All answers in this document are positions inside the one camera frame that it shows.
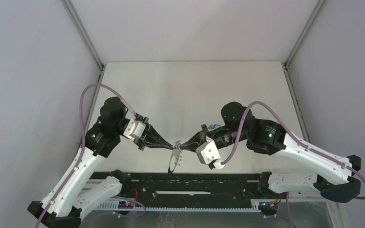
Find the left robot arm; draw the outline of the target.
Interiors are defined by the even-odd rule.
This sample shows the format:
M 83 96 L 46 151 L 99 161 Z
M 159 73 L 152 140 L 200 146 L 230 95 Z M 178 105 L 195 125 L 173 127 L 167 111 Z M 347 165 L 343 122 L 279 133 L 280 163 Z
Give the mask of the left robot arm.
M 98 185 L 81 194 L 81 190 L 95 170 L 105 161 L 124 137 L 138 149 L 161 148 L 172 150 L 148 122 L 147 117 L 134 114 L 126 117 L 128 108 L 119 97 L 105 100 L 100 116 L 84 137 L 75 159 L 54 189 L 41 201 L 29 204 L 28 212 L 47 228 L 77 228 L 84 218 L 107 199 L 125 198 L 131 192 L 129 176 L 115 170 Z

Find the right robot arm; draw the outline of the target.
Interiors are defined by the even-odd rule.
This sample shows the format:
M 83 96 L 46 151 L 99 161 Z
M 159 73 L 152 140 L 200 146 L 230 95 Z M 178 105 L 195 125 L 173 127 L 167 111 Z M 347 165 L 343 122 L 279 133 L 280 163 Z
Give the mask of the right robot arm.
M 306 167 L 302 173 L 261 173 L 257 191 L 265 199 L 286 192 L 316 192 L 327 200 L 347 203 L 360 194 L 361 182 L 355 178 L 355 172 L 361 168 L 360 157 L 326 152 L 275 121 L 255 118 L 251 110 L 238 102 L 226 104 L 221 116 L 223 126 L 209 130 L 202 125 L 179 148 L 196 153 L 202 164 L 220 170 L 224 163 L 219 150 L 245 141 L 251 151 L 286 158 Z

